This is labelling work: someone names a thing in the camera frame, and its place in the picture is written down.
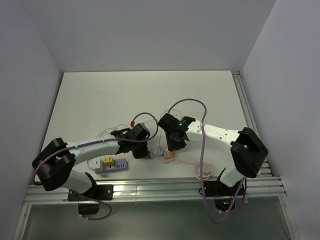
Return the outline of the blue plug adapter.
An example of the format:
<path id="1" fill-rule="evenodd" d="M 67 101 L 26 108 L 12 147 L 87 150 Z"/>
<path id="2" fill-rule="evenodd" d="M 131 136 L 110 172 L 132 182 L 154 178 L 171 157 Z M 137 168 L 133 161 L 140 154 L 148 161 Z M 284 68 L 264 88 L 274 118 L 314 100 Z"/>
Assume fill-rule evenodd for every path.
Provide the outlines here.
<path id="1" fill-rule="evenodd" d="M 163 157 L 163 156 L 164 156 L 163 147 L 162 147 L 162 146 L 157 146 L 157 147 L 156 147 L 156 153 L 157 153 L 157 156 L 158 156 L 159 158 Z"/>

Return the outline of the purple power strip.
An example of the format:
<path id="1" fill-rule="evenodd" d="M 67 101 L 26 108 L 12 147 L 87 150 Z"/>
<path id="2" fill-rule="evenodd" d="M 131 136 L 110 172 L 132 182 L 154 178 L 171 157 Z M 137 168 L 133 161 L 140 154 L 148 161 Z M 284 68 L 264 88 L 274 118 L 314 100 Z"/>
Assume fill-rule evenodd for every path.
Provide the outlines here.
<path id="1" fill-rule="evenodd" d="M 110 174 L 110 173 L 118 173 L 125 172 L 129 169 L 129 164 L 126 158 L 115 159 L 113 165 L 103 165 L 103 168 L 94 169 L 93 171 L 100 174 Z"/>

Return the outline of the yellow plug adapter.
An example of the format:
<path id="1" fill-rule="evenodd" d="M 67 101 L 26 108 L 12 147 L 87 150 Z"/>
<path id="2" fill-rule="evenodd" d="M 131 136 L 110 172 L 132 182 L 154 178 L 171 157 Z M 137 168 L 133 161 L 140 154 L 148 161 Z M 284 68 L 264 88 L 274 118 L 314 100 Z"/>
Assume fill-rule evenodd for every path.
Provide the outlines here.
<path id="1" fill-rule="evenodd" d="M 103 163 L 105 166 L 111 166 L 115 164 L 115 160 L 112 156 L 104 157 Z"/>

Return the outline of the white plug adapter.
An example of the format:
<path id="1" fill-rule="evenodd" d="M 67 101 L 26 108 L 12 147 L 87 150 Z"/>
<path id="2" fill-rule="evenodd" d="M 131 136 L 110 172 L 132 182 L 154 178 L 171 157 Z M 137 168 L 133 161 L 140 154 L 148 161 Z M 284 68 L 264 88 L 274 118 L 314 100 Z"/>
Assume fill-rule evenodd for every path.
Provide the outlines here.
<path id="1" fill-rule="evenodd" d="M 102 172 L 104 170 L 104 163 L 103 161 L 98 157 L 94 158 L 90 162 L 90 166 L 94 172 Z"/>

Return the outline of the brown pink plug adapter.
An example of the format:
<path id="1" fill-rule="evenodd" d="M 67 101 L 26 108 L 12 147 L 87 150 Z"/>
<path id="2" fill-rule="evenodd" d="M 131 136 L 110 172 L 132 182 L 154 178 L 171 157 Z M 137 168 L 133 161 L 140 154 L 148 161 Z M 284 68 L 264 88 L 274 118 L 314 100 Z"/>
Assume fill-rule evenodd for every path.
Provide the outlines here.
<path id="1" fill-rule="evenodd" d="M 168 145 L 167 145 L 166 143 L 162 143 L 162 144 L 161 144 L 161 147 L 162 147 L 162 149 L 163 149 L 164 152 L 168 152 L 168 151 L 169 151 L 169 150 L 168 150 Z"/>

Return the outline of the round pink power socket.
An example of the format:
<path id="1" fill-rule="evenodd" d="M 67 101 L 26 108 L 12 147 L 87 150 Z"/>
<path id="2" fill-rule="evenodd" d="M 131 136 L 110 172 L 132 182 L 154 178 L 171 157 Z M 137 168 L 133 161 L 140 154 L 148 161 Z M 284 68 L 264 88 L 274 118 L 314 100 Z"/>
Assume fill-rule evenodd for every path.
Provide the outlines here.
<path id="1" fill-rule="evenodd" d="M 178 157 L 178 151 L 170 151 L 166 143 L 156 147 L 156 157 L 163 164 L 171 164 Z"/>

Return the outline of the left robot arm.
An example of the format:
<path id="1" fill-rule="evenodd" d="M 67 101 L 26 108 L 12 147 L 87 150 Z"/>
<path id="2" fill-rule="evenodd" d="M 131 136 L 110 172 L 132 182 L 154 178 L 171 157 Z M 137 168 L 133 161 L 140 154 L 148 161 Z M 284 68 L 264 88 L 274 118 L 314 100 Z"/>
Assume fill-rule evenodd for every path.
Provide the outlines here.
<path id="1" fill-rule="evenodd" d="M 66 188 L 78 192 L 86 200 L 98 193 L 97 183 L 88 172 L 78 172 L 74 166 L 103 156 L 113 156 L 131 152 L 135 159 L 149 158 L 147 141 L 150 131 L 144 123 L 133 128 L 114 130 L 102 137 L 81 141 L 65 142 L 55 138 L 33 160 L 33 177 L 49 192 Z"/>

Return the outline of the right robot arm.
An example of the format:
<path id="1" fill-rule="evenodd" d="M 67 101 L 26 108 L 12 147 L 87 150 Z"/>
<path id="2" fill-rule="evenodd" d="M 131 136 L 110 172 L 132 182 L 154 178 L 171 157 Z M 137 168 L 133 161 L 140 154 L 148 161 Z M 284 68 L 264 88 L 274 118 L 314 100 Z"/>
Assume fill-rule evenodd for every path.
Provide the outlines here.
<path id="1" fill-rule="evenodd" d="M 165 132 L 170 151 L 181 150 L 187 141 L 192 141 L 215 146 L 232 156 L 233 163 L 223 168 L 216 183 L 216 189 L 222 195 L 229 194 L 243 178 L 256 178 L 269 154 L 265 144 L 249 127 L 225 129 L 189 116 L 179 120 L 169 113 L 164 114 L 158 126 Z"/>

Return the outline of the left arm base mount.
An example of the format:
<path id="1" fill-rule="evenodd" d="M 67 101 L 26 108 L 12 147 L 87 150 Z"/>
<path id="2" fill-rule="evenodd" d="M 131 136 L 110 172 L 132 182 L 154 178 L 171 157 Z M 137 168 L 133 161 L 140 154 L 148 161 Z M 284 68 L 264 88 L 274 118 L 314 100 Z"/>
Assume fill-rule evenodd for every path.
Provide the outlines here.
<path id="1" fill-rule="evenodd" d="M 114 186 L 112 184 L 98 184 L 85 193 L 79 193 L 75 190 L 69 190 L 67 201 L 78 202 L 78 213 L 82 218 L 97 221 L 109 217 L 112 213 L 112 207 L 106 201 L 113 199 Z M 105 216 L 95 217 L 102 207 L 109 209 Z"/>

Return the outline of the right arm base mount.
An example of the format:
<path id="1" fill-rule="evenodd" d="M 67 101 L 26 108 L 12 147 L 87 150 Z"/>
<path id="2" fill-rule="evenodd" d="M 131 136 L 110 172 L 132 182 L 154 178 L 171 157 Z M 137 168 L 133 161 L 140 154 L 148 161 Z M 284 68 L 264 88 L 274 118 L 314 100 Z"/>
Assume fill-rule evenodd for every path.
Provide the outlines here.
<path id="1" fill-rule="evenodd" d="M 202 195 L 204 208 L 207 215 L 213 222 L 216 220 L 213 219 L 211 214 L 211 209 L 209 207 L 207 197 L 224 197 L 223 199 L 214 200 L 215 208 L 217 212 L 224 213 L 224 217 L 227 217 L 230 213 L 234 212 L 237 209 L 236 199 L 237 196 L 242 194 L 242 200 L 238 206 L 241 206 L 245 202 L 247 194 L 247 179 L 243 178 L 238 181 L 234 186 L 228 187 L 222 183 L 218 178 L 212 181 L 204 181 L 203 177 L 200 176 L 200 189 L 198 193 Z"/>

